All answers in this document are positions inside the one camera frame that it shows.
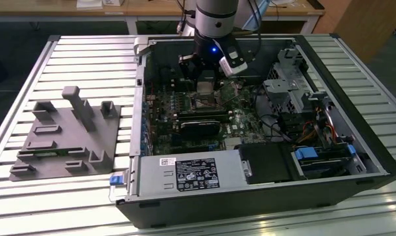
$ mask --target motherboard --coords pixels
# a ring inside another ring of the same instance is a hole
[[[229,150],[239,144],[265,142],[251,107],[254,90],[239,79],[230,79],[210,93],[162,87],[148,95],[152,154]]]

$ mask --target aluminum extrusion table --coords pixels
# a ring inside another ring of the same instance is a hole
[[[0,126],[0,235],[396,234],[396,181],[336,206],[147,230],[136,229],[110,202],[110,175],[8,181],[35,119],[29,112],[35,101],[49,99],[55,107],[70,107],[60,97],[63,86],[79,86],[79,95],[92,106],[103,100],[122,106],[114,170],[128,167],[134,39],[134,35],[49,38]],[[328,34],[306,39],[396,159],[396,99],[341,39]]]

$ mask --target warning label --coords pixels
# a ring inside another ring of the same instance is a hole
[[[178,191],[219,188],[215,159],[177,161]]]

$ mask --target cable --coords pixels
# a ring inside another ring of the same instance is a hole
[[[254,109],[254,114],[255,114],[257,119],[262,122],[262,124],[266,125],[267,128],[270,128],[270,131],[271,131],[271,130],[275,131],[275,132],[282,136],[282,138],[283,138],[285,141],[288,141],[288,142],[290,142],[290,143],[294,144],[294,141],[290,139],[290,137],[289,137],[285,133],[282,133],[282,131],[279,131],[278,129],[275,129],[271,125],[269,125],[269,124],[261,119],[261,116],[258,115],[255,109]]]
[[[271,127],[271,125],[269,125],[263,120],[261,120],[257,112],[254,114],[255,114],[255,117],[258,118],[258,120],[262,122],[262,124],[266,125],[267,128],[270,128],[270,130],[275,131],[281,135],[281,137],[285,139],[285,141],[288,141],[288,142],[290,142],[290,143],[294,144],[294,141],[290,139],[290,137],[285,133],[282,133],[282,131],[279,131],[278,129],[275,129],[274,127]]]
[[[279,12],[278,12],[278,8],[286,8],[286,6],[278,6],[273,1],[271,1],[271,4],[274,4],[275,6],[270,6],[270,7],[274,7],[275,10],[277,10],[277,21],[279,20]]]
[[[181,5],[179,0],[177,0],[177,2],[178,2],[178,7],[181,8],[182,13],[183,13],[185,12],[185,0],[183,0],[183,5]]]
[[[261,50],[261,45],[262,45],[262,37],[261,37],[262,16],[261,16],[259,19],[257,19],[257,16],[255,16],[255,13],[254,13],[254,8],[251,6],[250,0],[247,0],[247,3],[249,3],[249,6],[250,6],[250,9],[251,9],[251,14],[253,14],[254,20],[257,22],[257,39],[258,39],[258,42],[257,42],[257,48],[255,48],[255,51],[254,51],[254,54],[253,54],[253,57],[255,58],[255,55],[258,54],[258,51]]]

